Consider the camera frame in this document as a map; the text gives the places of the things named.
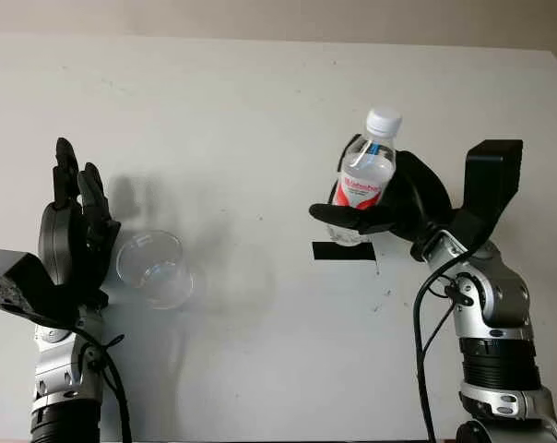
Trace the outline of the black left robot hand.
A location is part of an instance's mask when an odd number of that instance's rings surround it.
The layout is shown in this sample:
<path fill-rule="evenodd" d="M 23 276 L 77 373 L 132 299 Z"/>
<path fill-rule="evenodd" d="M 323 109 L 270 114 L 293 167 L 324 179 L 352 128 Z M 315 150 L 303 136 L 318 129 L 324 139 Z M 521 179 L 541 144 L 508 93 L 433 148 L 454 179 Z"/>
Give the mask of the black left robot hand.
<path fill-rule="evenodd" d="M 38 251 L 53 283 L 78 305 L 102 309 L 101 289 L 121 223 L 109 209 L 100 172 L 88 162 L 78 167 L 72 144 L 56 141 L 53 201 L 43 211 Z"/>

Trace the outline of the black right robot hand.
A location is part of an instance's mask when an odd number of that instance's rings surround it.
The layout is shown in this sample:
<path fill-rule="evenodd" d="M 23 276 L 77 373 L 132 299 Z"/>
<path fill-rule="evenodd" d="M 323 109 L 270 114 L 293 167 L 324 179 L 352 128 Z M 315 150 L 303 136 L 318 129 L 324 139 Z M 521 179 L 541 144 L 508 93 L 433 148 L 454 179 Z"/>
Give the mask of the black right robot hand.
<path fill-rule="evenodd" d="M 356 134 L 338 159 L 327 202 L 309 213 L 333 242 L 356 247 L 386 232 L 421 241 L 448 221 L 452 207 L 439 177 L 416 155 L 396 150 L 391 138 Z"/>

